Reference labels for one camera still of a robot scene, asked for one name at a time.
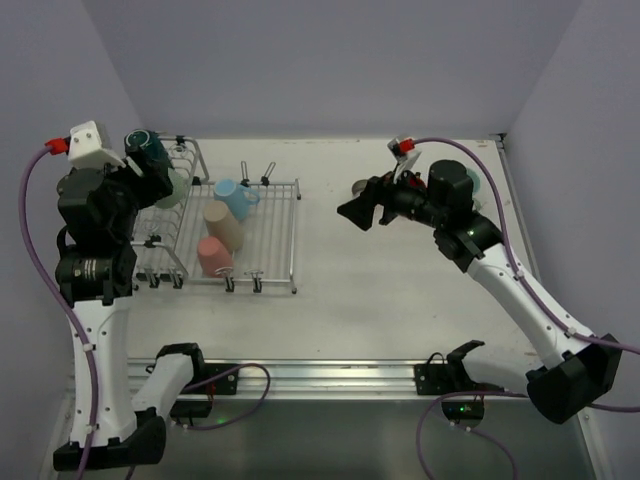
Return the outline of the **light green tumbler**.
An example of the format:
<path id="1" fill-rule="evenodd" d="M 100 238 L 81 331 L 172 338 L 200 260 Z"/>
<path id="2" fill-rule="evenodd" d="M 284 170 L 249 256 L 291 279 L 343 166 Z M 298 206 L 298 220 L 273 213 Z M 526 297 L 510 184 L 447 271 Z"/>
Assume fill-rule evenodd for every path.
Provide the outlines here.
<path id="1" fill-rule="evenodd" d="M 178 173 L 175 169 L 168 170 L 168 177 L 172 185 L 172 193 L 160 200 L 154 206 L 159 209 L 167 210 L 174 208 L 185 197 L 188 182 L 185 177 Z"/>

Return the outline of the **pale green mug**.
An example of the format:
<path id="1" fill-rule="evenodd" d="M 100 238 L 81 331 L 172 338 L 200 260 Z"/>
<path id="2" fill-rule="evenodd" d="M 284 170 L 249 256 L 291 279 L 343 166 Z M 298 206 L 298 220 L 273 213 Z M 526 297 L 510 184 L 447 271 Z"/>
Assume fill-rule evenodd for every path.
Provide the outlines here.
<path id="1" fill-rule="evenodd" d="M 484 203 L 482 202 L 481 198 L 480 198 L 480 190 L 482 187 L 482 182 L 480 179 L 479 174 L 472 168 L 468 168 L 467 169 L 467 174 L 468 176 L 471 178 L 472 182 L 473 182 L 473 203 L 474 203 L 474 209 L 477 211 L 481 211 L 483 208 Z"/>

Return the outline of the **light blue mug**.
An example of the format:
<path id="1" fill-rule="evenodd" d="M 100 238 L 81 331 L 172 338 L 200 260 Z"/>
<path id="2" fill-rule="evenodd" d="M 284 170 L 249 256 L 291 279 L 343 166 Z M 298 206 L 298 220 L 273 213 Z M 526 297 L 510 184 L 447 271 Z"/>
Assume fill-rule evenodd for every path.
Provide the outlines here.
<path id="1" fill-rule="evenodd" d="M 232 179 L 222 179 L 214 185 L 214 199 L 225 203 L 238 221 L 243 221 L 251 206 L 258 205 L 260 194 Z"/>

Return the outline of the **pink cup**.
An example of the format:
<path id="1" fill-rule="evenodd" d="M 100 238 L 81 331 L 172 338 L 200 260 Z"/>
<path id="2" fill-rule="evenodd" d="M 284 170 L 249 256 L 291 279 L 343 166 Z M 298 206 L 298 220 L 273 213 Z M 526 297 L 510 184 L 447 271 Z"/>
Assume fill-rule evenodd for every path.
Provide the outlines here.
<path id="1" fill-rule="evenodd" d="M 219 277 L 220 269 L 232 268 L 233 259 L 223 243 L 216 237 L 202 238 L 197 245 L 197 258 L 205 276 Z"/>

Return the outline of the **dark green mug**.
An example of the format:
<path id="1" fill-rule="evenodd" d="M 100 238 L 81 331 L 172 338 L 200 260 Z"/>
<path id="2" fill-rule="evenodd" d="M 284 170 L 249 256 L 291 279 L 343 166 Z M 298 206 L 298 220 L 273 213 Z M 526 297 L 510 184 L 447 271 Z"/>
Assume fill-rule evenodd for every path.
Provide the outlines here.
<path id="1" fill-rule="evenodd" d="M 157 132 L 146 129 L 136 129 L 124 137 L 125 151 L 130 153 L 136 149 L 142 150 L 151 160 L 169 168 L 171 161 Z"/>

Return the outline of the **red mug black handle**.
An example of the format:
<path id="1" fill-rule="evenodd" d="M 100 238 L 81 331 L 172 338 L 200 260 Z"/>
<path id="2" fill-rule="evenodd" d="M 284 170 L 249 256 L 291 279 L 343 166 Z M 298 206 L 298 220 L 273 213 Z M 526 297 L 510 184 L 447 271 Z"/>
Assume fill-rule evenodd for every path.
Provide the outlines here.
<path id="1" fill-rule="evenodd" d="M 417 173 L 409 172 L 406 176 L 406 180 L 407 180 L 407 184 L 414 189 L 418 189 L 418 190 L 426 189 L 426 183 L 422 180 L 421 174 L 419 172 Z"/>

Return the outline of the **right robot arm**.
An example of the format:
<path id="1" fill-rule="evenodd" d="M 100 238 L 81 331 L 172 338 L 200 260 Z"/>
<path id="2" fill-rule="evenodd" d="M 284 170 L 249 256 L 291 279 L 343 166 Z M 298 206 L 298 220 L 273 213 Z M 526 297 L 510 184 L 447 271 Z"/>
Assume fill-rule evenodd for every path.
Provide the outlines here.
<path id="1" fill-rule="evenodd" d="M 561 424 L 607 393 L 622 356 L 617 339 L 596 336 L 566 311 L 515 258 L 497 226 L 474 208 L 474 182 L 466 167 L 439 160 L 426 184 L 406 171 L 374 176 L 337 212 L 363 231 L 383 208 L 381 224 L 395 217 L 433 228 L 438 250 L 502 306 L 542 361 L 526 374 L 526 392 L 549 421 Z"/>

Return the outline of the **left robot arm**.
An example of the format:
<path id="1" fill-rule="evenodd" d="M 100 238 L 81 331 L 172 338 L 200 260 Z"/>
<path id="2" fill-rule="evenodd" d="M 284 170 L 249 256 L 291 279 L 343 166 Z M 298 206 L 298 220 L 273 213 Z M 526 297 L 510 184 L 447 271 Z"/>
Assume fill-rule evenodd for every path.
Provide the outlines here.
<path id="1" fill-rule="evenodd" d="M 139 212 L 174 191 L 169 160 L 128 147 L 123 159 L 76 161 L 60 180 L 65 226 L 55 292 L 73 332 L 75 413 L 68 441 L 53 454 L 57 472 L 154 465 L 178 396 L 204 369 L 195 343 L 165 345 L 131 393 L 126 337 L 137 255 Z"/>

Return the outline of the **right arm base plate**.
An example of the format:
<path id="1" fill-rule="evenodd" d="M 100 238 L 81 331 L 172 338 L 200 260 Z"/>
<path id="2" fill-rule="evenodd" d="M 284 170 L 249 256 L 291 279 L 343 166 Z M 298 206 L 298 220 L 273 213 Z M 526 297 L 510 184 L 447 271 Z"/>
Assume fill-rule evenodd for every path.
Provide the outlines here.
<path id="1" fill-rule="evenodd" d="M 413 366 L 413 379 L 418 395 L 440 396 L 465 391 L 504 391 L 501 386 L 472 380 L 461 364 L 416 364 Z"/>

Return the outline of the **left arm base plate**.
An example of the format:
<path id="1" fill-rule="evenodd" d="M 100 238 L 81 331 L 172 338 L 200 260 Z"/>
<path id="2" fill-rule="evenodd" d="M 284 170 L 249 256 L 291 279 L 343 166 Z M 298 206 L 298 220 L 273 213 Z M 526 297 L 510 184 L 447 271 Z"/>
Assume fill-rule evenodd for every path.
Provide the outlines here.
<path id="1" fill-rule="evenodd" d="M 195 374 L 194 379 L 183 389 L 183 394 L 235 395 L 237 393 L 238 373 L 233 371 L 234 363 L 205 363 Z M 195 387 L 195 384 L 217 377 L 218 380 Z"/>

